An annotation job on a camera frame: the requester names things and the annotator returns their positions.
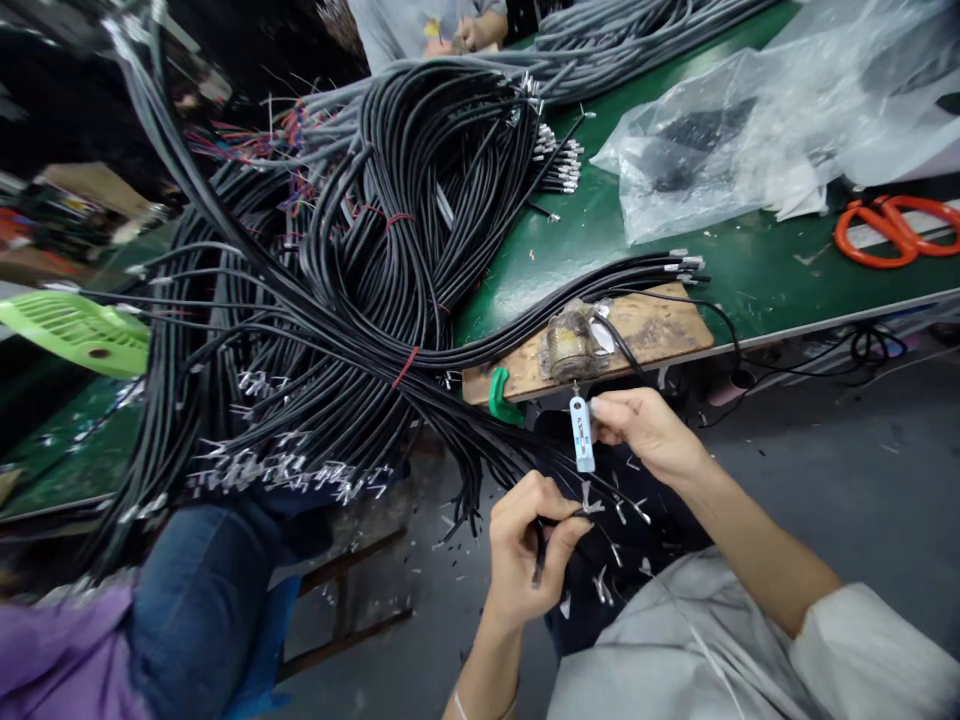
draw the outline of floor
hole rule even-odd
[[[826,381],[749,398],[703,439],[788,531],[847,581],[868,583],[895,610],[960,658],[960,367],[933,360],[858,399]],[[360,622],[410,602],[416,614],[284,683],[292,702],[273,717],[439,718],[470,647],[489,579],[485,536],[434,547],[456,467],[418,458],[405,543],[366,568],[353,591]],[[488,506],[499,497],[491,490]],[[382,498],[391,503],[389,495]],[[332,626],[324,591],[298,604],[288,654],[323,642]],[[543,718],[556,659],[539,623],[527,631],[518,717]]]

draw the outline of blue jeans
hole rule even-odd
[[[219,720],[246,674],[280,525],[252,499],[179,509],[143,567],[127,624],[133,686],[156,720]]]

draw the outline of white sleeve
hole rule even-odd
[[[960,664],[865,585],[810,608],[790,662],[833,720],[960,717]]]
[[[379,75],[390,63],[400,59],[399,54],[392,49],[393,38],[383,17],[382,8],[376,0],[349,0],[347,4],[357,21],[357,30],[360,32],[360,42],[363,43],[370,74]]]
[[[479,0],[476,7],[477,17],[485,15],[487,10],[493,10],[498,15],[507,14],[507,0]]]

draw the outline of orange scissors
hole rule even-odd
[[[922,213],[940,218],[948,225],[953,226],[957,237],[954,238],[951,245],[937,245],[924,240],[907,223],[901,208],[919,210]],[[854,218],[860,218],[893,243],[899,250],[900,256],[882,258],[854,247],[847,235],[850,223]],[[833,231],[833,239],[837,243],[837,247],[852,260],[880,270],[892,270],[909,265],[920,255],[947,257],[960,253],[960,211],[936,200],[910,197],[909,195],[896,195],[894,197],[881,195],[869,204],[864,204],[862,200],[855,200],[847,206],[847,211],[840,217],[840,221]]]

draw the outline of green clamp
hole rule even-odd
[[[527,419],[527,414],[503,399],[503,389],[509,377],[510,371],[506,368],[497,368],[493,371],[493,380],[490,382],[490,414],[508,425],[522,426]]]

